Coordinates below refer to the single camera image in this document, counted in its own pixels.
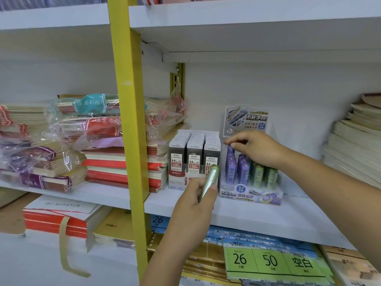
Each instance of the person's left hand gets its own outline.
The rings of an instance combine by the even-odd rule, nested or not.
[[[177,201],[169,225],[161,241],[186,259],[207,235],[212,210],[218,196],[217,186],[210,187],[199,203],[197,197],[204,186],[204,178],[190,180]]]

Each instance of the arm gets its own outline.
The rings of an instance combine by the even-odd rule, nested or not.
[[[149,261],[141,286],[178,286],[183,266],[192,251],[207,235],[214,202],[216,186],[209,188],[201,202],[205,179],[193,178],[177,201],[168,228],[154,255]]]
[[[225,143],[255,162],[278,168],[294,180],[356,249],[381,271],[381,189],[286,148],[259,131],[239,133]]]

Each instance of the yellow post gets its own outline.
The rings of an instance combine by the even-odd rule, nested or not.
[[[137,5],[137,0],[108,0],[136,258],[141,279],[148,265],[146,249],[151,226],[149,215],[144,213],[149,185],[140,36],[130,28],[129,5]]]

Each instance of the hand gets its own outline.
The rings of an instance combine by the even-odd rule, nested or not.
[[[199,203],[197,197],[204,186],[204,178],[193,178],[177,201],[169,225],[161,241],[175,248],[178,255],[187,259],[189,254],[205,239],[218,196],[216,185],[208,189]]]
[[[261,165],[278,169],[291,151],[259,130],[240,132],[227,139],[225,144]]]

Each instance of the beige ribbon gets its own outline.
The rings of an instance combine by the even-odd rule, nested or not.
[[[62,222],[60,224],[60,232],[58,234],[58,243],[60,245],[60,260],[61,260],[62,269],[64,269],[67,272],[73,273],[75,275],[89,278],[91,275],[90,273],[87,273],[80,269],[72,268],[69,265],[69,260],[67,259],[67,236],[66,236],[66,226],[69,219],[70,217],[68,216],[65,216],[62,219]]]

